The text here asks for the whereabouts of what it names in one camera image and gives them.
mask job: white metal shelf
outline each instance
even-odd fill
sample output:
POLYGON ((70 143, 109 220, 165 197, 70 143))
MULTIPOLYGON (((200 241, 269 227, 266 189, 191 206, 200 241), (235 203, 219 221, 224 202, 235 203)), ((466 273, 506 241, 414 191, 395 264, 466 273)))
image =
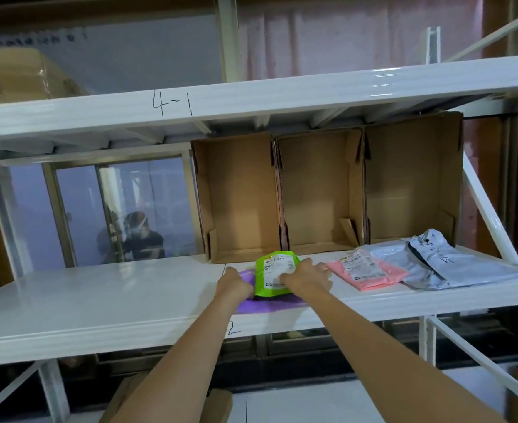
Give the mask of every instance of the white metal shelf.
POLYGON ((275 131, 360 124, 382 120, 384 112, 450 109, 508 90, 518 90, 518 56, 0 104, 0 148, 40 155, 51 144, 63 153, 107 142, 167 144, 265 127, 266 116, 275 131), (392 109, 397 103, 401 110, 392 109))
MULTIPOLYGON (((317 263, 344 254, 311 257, 317 263)), ((212 300, 224 269, 204 256, 183 256, 30 273, 0 288, 0 364, 173 344, 212 300)), ((364 292, 332 280, 332 293, 372 321, 518 305, 518 278, 443 291, 398 284, 364 292)), ((323 326, 310 308, 232 321, 226 338, 323 326)))

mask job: product label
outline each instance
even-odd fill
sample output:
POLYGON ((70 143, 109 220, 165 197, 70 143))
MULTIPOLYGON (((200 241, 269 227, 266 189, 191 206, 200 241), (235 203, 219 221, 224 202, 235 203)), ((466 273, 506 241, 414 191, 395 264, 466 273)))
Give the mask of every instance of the product label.
POLYGON ((361 250, 353 251, 342 258, 341 263, 351 277, 359 282, 386 277, 386 273, 382 271, 370 254, 361 250))
POLYGON ((284 289, 279 279, 283 273, 292 273, 296 269, 294 258, 285 254, 270 256, 264 260, 263 283, 267 289, 284 289))

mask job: curtain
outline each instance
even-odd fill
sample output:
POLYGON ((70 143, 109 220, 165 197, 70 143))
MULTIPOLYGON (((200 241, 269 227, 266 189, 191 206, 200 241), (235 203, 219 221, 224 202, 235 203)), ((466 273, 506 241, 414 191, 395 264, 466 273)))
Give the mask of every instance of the curtain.
POLYGON ((482 0, 306 0, 238 15, 246 80, 419 64, 428 26, 441 27, 443 59, 482 37, 482 0))

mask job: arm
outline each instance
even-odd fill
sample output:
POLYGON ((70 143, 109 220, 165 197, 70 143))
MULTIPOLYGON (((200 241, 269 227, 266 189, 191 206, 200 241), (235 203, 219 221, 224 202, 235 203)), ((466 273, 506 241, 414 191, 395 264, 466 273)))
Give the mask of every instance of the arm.
POLYGON ((318 314, 387 423, 502 423, 500 414, 329 292, 322 264, 281 281, 318 314))
POLYGON ((253 287, 227 267, 212 302, 128 398, 111 423, 198 423, 230 317, 253 287))

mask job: green package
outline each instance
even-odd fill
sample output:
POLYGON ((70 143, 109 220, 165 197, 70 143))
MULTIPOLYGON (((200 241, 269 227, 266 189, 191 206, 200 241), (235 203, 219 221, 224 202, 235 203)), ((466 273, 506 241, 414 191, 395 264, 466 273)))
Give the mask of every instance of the green package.
POLYGON ((280 275, 292 273, 300 260, 290 251, 277 251, 262 256, 255 263, 255 295, 260 297, 276 297, 290 294, 280 282, 280 275))

